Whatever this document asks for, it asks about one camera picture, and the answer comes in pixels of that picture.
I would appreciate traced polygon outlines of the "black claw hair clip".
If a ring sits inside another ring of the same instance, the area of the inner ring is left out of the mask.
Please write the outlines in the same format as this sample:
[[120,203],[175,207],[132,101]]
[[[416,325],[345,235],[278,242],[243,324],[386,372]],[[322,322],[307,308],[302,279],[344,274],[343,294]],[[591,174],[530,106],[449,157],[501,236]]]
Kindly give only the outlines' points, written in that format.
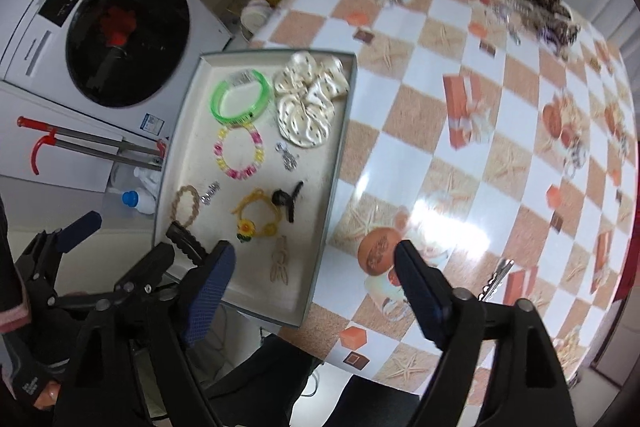
[[290,223],[293,223],[295,220],[295,202],[300,191],[302,191],[303,187],[304,187],[304,182],[299,181],[295,185],[291,193],[285,192],[283,190],[277,190],[272,193],[271,202],[276,207],[285,208],[286,219],[288,219],[288,222]]

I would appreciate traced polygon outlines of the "white washing machine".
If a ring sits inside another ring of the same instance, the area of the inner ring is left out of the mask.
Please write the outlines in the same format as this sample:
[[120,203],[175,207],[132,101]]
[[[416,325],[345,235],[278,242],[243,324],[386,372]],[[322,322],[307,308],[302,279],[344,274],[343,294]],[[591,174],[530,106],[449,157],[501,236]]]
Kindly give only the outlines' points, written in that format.
[[1,0],[2,80],[150,140],[229,39],[201,0]]

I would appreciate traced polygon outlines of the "green plastic bangle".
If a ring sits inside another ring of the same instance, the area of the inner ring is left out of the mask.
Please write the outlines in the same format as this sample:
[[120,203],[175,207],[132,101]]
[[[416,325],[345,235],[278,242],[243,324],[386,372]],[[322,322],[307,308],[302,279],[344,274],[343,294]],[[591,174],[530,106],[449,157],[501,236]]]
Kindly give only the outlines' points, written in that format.
[[257,119],[270,100],[271,87],[267,78],[256,69],[241,69],[216,84],[209,109],[219,124],[236,127]]

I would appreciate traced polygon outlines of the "blue cap white bottle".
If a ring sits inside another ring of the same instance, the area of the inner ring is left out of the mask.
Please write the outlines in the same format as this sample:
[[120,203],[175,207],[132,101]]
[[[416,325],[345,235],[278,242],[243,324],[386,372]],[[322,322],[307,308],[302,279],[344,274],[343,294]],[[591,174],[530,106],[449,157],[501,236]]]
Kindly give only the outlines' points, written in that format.
[[152,216],[156,209],[155,197],[144,188],[122,193],[122,203],[145,216]]

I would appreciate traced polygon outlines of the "grey jewelry tray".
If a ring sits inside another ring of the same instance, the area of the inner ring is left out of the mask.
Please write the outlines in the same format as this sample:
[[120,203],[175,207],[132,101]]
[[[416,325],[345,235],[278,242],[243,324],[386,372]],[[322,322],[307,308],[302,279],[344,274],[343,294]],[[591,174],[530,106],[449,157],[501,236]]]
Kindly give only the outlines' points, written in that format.
[[[300,51],[317,60],[335,55],[345,67],[349,91],[334,101],[326,143],[300,148],[283,139],[275,94],[265,112],[245,126],[216,121],[209,102],[219,81],[237,70],[256,69],[273,82]],[[228,305],[264,321],[302,325],[326,243],[356,77],[356,56],[334,50],[257,49],[201,57],[164,160],[153,239],[163,242],[171,222],[178,221],[205,249],[229,242],[236,265],[224,293]],[[220,189],[204,206],[200,196],[215,181]],[[290,223],[271,196],[277,190],[291,193],[299,181],[304,187]],[[271,254],[280,236],[288,239],[288,285],[270,281]]]

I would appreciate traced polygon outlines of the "cream polka dot scrunchie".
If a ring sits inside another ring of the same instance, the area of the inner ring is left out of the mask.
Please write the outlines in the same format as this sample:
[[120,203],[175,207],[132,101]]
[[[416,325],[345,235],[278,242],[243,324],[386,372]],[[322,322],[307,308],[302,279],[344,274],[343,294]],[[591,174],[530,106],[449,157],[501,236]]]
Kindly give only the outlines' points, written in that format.
[[317,60],[307,51],[294,53],[273,77],[280,135],[300,148],[328,141],[334,101],[349,91],[343,62],[335,55]]

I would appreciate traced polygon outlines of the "red handled tool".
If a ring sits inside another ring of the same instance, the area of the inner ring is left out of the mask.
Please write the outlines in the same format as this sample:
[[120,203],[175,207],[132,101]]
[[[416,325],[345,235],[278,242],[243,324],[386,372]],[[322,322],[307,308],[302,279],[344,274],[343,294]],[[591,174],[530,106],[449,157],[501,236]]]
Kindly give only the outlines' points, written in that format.
[[37,165],[38,154],[43,146],[57,147],[70,150],[81,155],[99,158],[154,171],[162,170],[167,145],[162,140],[155,142],[153,147],[145,147],[127,141],[117,141],[103,138],[96,134],[68,129],[47,122],[20,116],[16,120],[19,128],[39,131],[42,133],[30,151],[30,168],[35,176],[39,174]]

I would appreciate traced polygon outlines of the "silver alligator hair clip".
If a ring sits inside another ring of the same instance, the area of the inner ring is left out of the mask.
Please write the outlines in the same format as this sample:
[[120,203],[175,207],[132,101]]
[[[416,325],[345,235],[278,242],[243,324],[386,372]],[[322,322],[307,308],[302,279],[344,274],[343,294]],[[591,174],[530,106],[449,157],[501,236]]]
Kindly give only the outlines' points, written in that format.
[[496,265],[494,272],[491,273],[486,284],[478,294],[478,300],[485,301],[495,294],[503,279],[509,274],[513,268],[514,261],[512,259],[501,258]]

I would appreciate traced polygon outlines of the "pile of jewelry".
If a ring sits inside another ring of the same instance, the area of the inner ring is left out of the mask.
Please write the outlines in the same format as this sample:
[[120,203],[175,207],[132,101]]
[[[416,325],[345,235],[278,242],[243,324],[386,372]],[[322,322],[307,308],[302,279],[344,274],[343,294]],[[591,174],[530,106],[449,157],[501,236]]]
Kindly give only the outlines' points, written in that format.
[[563,61],[568,60],[570,48],[582,30],[563,0],[500,0],[494,3],[494,12],[516,42],[520,42],[521,27],[550,46]]

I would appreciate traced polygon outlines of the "beige claw hair clip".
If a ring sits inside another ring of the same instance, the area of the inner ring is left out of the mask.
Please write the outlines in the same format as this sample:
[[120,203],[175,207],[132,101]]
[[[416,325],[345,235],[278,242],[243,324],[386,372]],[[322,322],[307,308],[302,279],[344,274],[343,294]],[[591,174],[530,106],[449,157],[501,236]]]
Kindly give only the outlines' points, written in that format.
[[270,281],[288,285],[288,239],[280,236],[271,254]]

